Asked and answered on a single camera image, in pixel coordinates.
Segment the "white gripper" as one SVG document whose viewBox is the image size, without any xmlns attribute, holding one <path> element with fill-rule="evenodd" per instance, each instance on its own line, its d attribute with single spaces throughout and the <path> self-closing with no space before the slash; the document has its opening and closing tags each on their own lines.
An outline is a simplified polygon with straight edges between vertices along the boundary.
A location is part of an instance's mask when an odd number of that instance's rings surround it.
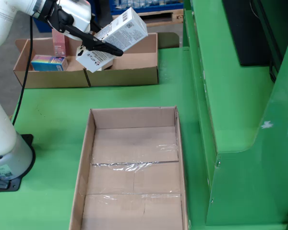
<svg viewBox="0 0 288 230">
<path fill-rule="evenodd" d="M 82 45 L 89 51 L 102 51 L 115 56 L 122 56 L 123 51 L 107 42 L 98 40 L 93 35 L 103 27 L 95 21 L 91 14 L 91 5 L 86 0 L 59 0 L 59 4 L 50 2 L 50 10 L 45 17 L 52 28 L 60 33 L 68 32 L 82 40 Z"/>
</svg>

